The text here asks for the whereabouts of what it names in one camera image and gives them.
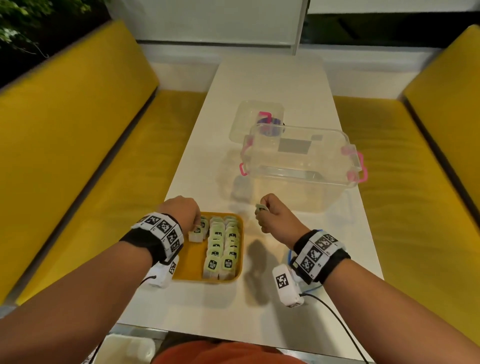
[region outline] orange tray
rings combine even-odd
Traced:
[[[175,269],[175,273],[173,273],[172,279],[208,283],[233,282],[239,277],[243,266],[243,220],[237,214],[222,212],[202,212],[202,216],[205,216],[209,220],[212,218],[212,216],[219,216],[221,218],[224,218],[225,216],[235,216],[237,218],[239,222],[238,228],[240,232],[240,247],[239,256],[237,258],[237,271],[235,272],[235,277],[229,280],[204,279],[202,277],[208,247],[207,234],[207,237],[201,243],[192,243],[188,240],[188,236],[184,236],[185,241],[183,242],[183,248],[182,250],[180,250],[179,253],[179,264]]]

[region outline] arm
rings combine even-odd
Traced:
[[[200,219],[194,200],[158,208],[182,231]],[[0,363],[81,363],[108,334],[152,266],[145,248],[118,242],[0,320]]]
[[[310,230],[273,194],[257,214],[262,231],[293,250]],[[480,348],[424,306],[345,259],[324,288],[348,327],[377,363],[480,363]]]

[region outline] hand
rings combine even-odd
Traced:
[[[160,214],[169,214],[180,224],[183,235],[200,225],[200,208],[193,198],[177,196],[162,203],[157,209]]]
[[[270,233],[275,239],[285,244],[290,250],[303,235],[310,231],[274,194],[262,197],[261,204],[266,205],[270,212],[260,210],[256,213],[262,232]]]

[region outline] forearm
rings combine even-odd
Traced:
[[[108,333],[152,264],[119,242],[0,320],[1,363],[81,363]]]
[[[480,363],[475,343],[349,259],[333,270],[324,287],[379,364]]]

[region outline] white table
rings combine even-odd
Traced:
[[[272,269],[287,248],[260,231],[251,204],[274,192],[311,228],[339,238],[359,264],[382,276],[358,188],[297,191],[240,176],[241,145],[228,133],[244,100],[280,102],[287,125],[341,129],[319,57],[232,55],[223,58],[167,198],[191,196],[202,211],[234,212],[245,222],[244,265],[231,284],[173,282],[141,286],[119,322],[226,340],[361,359],[341,325],[313,299],[290,309],[277,296]],[[323,289],[315,292],[334,307]]]

